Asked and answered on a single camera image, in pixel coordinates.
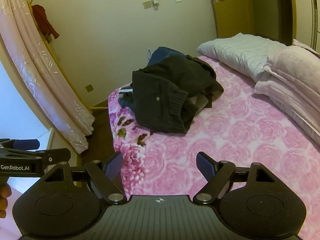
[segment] metal screw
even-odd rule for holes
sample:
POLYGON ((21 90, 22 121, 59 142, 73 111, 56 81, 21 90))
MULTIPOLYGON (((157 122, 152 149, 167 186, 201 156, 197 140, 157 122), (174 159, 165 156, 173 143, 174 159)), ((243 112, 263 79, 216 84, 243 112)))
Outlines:
POLYGON ((210 199, 212 199, 212 197, 209 194, 206 193, 200 193, 196 196, 196 199, 201 201, 201 202, 207 202, 210 199))
POLYGON ((124 199, 124 196, 122 194, 119 194, 119 193, 113 193, 113 194, 110 194, 108 196, 108 199, 113 201, 113 202, 119 202, 119 201, 124 199))

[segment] rose pattern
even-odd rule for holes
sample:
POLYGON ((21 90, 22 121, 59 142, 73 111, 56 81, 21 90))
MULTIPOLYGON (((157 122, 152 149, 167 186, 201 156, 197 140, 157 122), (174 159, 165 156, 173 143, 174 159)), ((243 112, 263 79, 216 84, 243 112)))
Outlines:
MULTIPOLYGON (((123 123, 134 114, 119 105, 119 89, 109 96, 114 148, 124 155, 121 175, 127 197, 189 194, 192 198, 207 183, 196 167, 199 151, 238 166, 261 162, 305 203, 308 212, 299 235, 320 240, 320 147, 267 96, 254 94, 250 78, 217 60, 200 58, 213 67, 225 91, 212 108, 194 118, 186 135, 153 133, 134 121, 125 126, 125 137, 118 136, 123 128, 117 125, 119 119, 125 117, 123 123), (147 134, 144 146, 137 144, 142 134, 147 134)), ((234 188, 242 185, 236 183, 234 188)))

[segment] pile of clothes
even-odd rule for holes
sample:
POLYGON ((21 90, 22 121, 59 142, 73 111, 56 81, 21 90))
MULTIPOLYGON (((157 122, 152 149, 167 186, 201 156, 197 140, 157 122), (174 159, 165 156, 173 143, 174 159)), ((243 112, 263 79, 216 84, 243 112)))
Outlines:
POLYGON ((132 72, 132 84, 119 92, 137 123, 154 132, 186 134, 193 118, 212 107, 212 96, 223 93, 216 73, 206 62, 159 47, 147 67, 132 72))

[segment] blue garment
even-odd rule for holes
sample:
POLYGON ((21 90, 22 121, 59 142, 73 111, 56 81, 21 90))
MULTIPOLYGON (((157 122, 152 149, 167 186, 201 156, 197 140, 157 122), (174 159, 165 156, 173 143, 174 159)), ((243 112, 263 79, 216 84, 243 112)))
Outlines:
POLYGON ((159 47, 152 54, 151 59, 149 60, 148 66, 157 64, 163 59, 165 59, 166 57, 173 56, 173 55, 180 55, 180 56, 186 57, 186 55, 174 49, 170 49, 167 47, 159 47))

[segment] red garment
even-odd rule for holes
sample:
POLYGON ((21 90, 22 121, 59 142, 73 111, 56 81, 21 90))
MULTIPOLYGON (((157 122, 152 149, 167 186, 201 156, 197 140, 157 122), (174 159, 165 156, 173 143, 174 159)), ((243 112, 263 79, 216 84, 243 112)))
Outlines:
POLYGON ((33 16, 39 26, 39 29, 44 35, 52 34, 54 38, 58 38, 60 35, 54 30, 52 25, 49 23, 47 16, 45 14, 45 9, 38 4, 32 6, 33 16))

